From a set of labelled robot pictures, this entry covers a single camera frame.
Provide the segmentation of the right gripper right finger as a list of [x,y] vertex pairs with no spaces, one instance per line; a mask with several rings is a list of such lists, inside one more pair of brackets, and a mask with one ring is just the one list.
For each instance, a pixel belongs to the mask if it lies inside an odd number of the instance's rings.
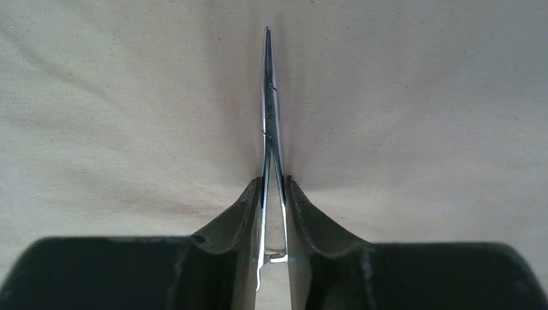
[[546,309],[529,264],[496,242],[371,243],[286,180],[293,309]]

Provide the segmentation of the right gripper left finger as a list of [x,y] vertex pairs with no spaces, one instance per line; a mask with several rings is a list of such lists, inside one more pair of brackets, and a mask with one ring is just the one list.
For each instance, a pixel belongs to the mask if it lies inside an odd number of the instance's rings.
[[2,309],[253,309],[260,180],[189,236],[50,237],[18,258]]

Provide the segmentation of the beige wrapping cloth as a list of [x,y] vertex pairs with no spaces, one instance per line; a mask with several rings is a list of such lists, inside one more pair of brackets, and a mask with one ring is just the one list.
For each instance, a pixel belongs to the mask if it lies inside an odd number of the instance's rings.
[[2,1],[1,279],[50,236],[189,235],[284,172],[372,243],[497,242],[547,290],[546,1]]

